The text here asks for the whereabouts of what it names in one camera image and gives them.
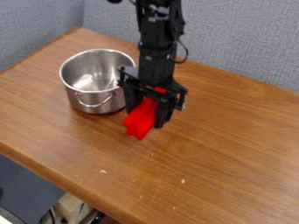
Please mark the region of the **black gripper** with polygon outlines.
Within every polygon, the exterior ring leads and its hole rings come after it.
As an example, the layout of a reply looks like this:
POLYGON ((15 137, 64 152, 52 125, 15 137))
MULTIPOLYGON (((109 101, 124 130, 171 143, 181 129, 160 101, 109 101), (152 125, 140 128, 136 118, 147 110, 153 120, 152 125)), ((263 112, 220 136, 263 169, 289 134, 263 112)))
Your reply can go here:
POLYGON ((171 120, 175 109, 183 110, 187 88, 173 78, 173 55, 140 55, 139 67, 121 66, 117 85, 124 89, 125 111, 140 104, 144 97, 153 99, 156 110, 153 127, 160 129, 171 120))

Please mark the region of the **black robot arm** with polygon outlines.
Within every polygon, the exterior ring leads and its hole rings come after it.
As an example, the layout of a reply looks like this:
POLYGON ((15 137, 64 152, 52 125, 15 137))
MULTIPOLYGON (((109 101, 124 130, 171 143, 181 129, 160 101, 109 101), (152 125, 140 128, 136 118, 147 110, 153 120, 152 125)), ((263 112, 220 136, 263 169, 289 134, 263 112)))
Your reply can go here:
POLYGON ((175 80, 177 46, 184 34, 181 0, 128 0, 135 6, 140 40, 139 67, 121 66, 117 85, 124 89, 125 111, 132 114, 145 98, 153 100, 153 127, 160 129, 171 120, 173 111, 183 110, 187 88, 175 80))

